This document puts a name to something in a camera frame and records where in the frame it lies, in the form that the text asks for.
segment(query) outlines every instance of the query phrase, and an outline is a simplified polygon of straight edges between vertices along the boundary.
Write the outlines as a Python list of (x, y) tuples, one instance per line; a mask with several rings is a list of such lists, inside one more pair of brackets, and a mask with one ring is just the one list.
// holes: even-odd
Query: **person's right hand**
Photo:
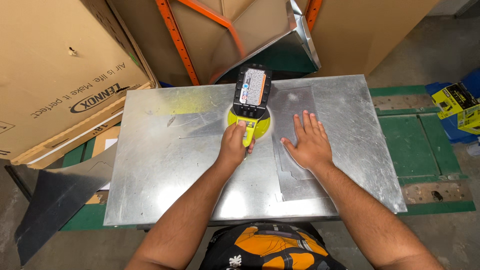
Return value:
[(293, 116), (293, 125), (297, 134), (297, 146), (287, 138), (280, 141), (293, 159), (304, 169), (313, 170), (316, 166), (334, 165), (332, 150), (324, 126), (317, 121), (315, 114), (303, 111), (303, 127), (297, 114)]

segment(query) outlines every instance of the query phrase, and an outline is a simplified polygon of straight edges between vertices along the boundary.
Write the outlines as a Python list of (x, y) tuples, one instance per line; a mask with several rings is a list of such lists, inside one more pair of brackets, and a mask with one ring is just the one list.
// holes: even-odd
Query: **random orbit sander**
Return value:
[(247, 131), (243, 135), (243, 146), (248, 147), (262, 137), (270, 126), (267, 110), (268, 95), (272, 85), (272, 71), (259, 64), (247, 64), (240, 68), (235, 87), (233, 107), (228, 112), (228, 125), (243, 120)]

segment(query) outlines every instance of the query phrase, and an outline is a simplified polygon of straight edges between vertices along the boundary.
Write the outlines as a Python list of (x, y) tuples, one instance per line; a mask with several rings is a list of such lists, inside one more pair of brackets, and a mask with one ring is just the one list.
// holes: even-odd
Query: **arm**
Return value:
[(303, 111), (293, 122), (297, 146), (282, 138), (294, 160), (310, 170), (332, 199), (348, 232), (375, 269), (443, 269), (416, 235), (389, 209), (362, 189), (332, 161), (325, 129)]
[(126, 269), (185, 269), (205, 234), (223, 186), (242, 163), (245, 121), (229, 126), (215, 163), (173, 203), (150, 230)]

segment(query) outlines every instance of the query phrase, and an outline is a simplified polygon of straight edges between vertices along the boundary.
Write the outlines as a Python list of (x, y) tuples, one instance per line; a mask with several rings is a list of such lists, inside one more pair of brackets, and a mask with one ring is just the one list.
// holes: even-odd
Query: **hairy forearm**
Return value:
[(233, 170), (213, 164), (157, 221), (129, 267), (133, 269), (135, 261), (143, 261), (165, 268), (185, 269), (195, 255)]
[(333, 164), (313, 170), (364, 256), (375, 268), (402, 269), (425, 263), (441, 269), (416, 235), (389, 209), (353, 182)]

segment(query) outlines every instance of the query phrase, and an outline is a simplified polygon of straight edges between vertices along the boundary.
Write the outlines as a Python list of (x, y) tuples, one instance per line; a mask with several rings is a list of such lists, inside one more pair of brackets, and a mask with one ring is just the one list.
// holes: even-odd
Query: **sheet metal duct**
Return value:
[(245, 55), (229, 32), (212, 57), (209, 84), (232, 83), (244, 63), (266, 65), (273, 79), (294, 79), (321, 67), (305, 16), (294, 0), (257, 0), (233, 23)]

